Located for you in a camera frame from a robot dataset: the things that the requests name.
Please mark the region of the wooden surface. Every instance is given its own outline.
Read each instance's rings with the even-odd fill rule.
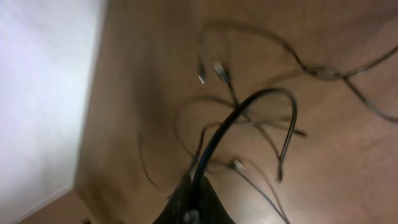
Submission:
[[[110,1],[93,80],[78,168],[78,191],[105,223],[152,223],[162,211],[190,158],[172,134],[179,106],[198,95],[229,100],[213,72],[202,85],[196,72],[196,39],[205,21],[232,19],[286,38],[305,62],[357,67],[395,46],[395,1]],[[206,38],[205,63],[231,65],[242,100],[267,80],[297,69],[293,58],[270,41],[223,32]],[[381,110],[398,113],[398,57],[353,78]],[[276,183],[276,159],[268,143],[248,126],[235,127],[214,157],[239,156],[271,180],[291,223],[398,222],[398,126],[370,113],[340,81],[308,76],[275,84],[298,100],[297,127],[308,139],[293,138]],[[258,118],[289,114],[273,97],[253,106]],[[227,108],[195,103],[181,115],[181,138],[193,151],[201,127],[224,120]],[[285,133],[267,129],[279,147]],[[144,135],[144,159],[159,185],[151,186],[138,160],[137,135]],[[267,193],[251,166],[245,172]],[[282,223],[266,201],[236,174],[210,176],[236,223]]]
[[[87,209],[75,190],[71,190],[60,198],[56,199],[46,207],[35,212],[33,215],[21,221],[20,224],[71,224],[80,223],[90,218],[95,224],[93,215]]]

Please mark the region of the plug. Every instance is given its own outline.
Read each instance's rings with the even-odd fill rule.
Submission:
[[[219,62],[214,64],[214,70],[216,71],[218,78],[224,83],[229,84],[231,79],[229,77],[229,71]]]

